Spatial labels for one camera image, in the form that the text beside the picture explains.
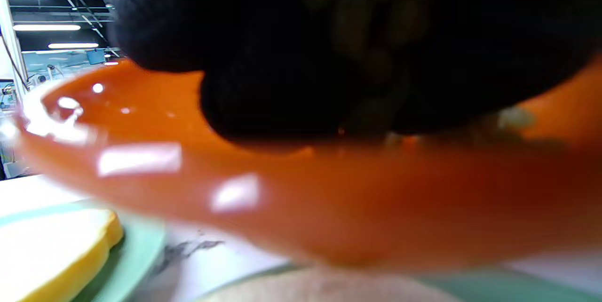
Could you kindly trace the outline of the person's left hand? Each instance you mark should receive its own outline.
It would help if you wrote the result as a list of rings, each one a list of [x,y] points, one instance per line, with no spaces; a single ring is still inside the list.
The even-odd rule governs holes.
[[[465,127],[601,49],[601,0],[111,1],[123,53],[204,72],[204,116],[240,144]]]

